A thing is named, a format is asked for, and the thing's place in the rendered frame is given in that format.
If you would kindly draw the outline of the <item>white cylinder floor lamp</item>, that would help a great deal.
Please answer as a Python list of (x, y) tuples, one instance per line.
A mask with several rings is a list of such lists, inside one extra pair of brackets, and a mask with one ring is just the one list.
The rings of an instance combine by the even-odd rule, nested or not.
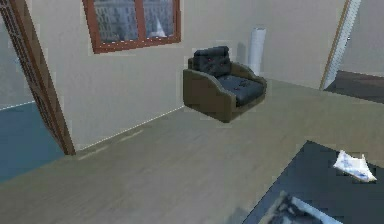
[(261, 63), (264, 50), (264, 42), (266, 38), (265, 28), (254, 28), (250, 36), (250, 45), (248, 51), (248, 65), (254, 74), (259, 75), (261, 72)]

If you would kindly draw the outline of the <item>brown framed window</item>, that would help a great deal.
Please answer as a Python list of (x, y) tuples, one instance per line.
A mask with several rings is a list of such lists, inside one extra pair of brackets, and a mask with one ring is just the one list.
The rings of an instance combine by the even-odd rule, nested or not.
[(181, 42), (181, 0), (82, 0), (94, 54)]

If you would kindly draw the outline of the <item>black table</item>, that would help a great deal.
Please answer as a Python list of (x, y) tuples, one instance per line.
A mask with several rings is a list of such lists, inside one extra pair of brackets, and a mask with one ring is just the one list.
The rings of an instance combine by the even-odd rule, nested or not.
[(337, 156), (306, 142), (242, 224), (258, 224), (282, 191), (342, 224), (384, 224), (384, 168), (369, 164), (376, 179), (361, 182), (333, 167)]

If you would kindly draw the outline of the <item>brown room door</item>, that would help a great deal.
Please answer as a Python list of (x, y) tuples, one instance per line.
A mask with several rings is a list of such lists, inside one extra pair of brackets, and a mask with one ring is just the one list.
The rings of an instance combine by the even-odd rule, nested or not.
[(0, 15), (44, 125), (65, 155), (75, 155), (26, 0), (0, 0)]

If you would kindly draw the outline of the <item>white room door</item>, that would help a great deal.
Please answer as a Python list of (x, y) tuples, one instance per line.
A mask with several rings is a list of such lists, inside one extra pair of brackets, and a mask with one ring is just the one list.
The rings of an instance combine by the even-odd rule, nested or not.
[(361, 2), (362, 0), (345, 1), (319, 86), (320, 90), (328, 88), (336, 78)]

